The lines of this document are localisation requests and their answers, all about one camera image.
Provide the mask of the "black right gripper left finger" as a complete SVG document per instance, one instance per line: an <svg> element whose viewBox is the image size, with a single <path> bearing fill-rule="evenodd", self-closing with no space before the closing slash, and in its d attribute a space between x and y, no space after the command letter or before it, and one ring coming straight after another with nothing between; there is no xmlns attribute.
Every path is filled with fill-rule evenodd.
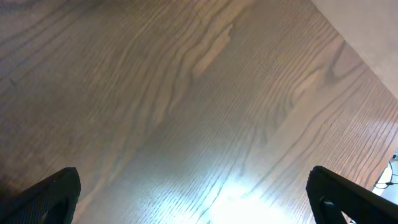
<svg viewBox="0 0 398 224"><path fill-rule="evenodd" d="M71 224L81 192L75 167L66 167L1 201L1 223Z"/></svg>

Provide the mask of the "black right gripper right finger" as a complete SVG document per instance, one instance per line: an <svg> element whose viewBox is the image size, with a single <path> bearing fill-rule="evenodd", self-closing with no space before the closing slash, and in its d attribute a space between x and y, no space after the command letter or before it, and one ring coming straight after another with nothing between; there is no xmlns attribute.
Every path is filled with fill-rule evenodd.
<svg viewBox="0 0 398 224"><path fill-rule="evenodd" d="M315 166L306 191L316 223L397 223L397 205L330 171Z"/></svg>

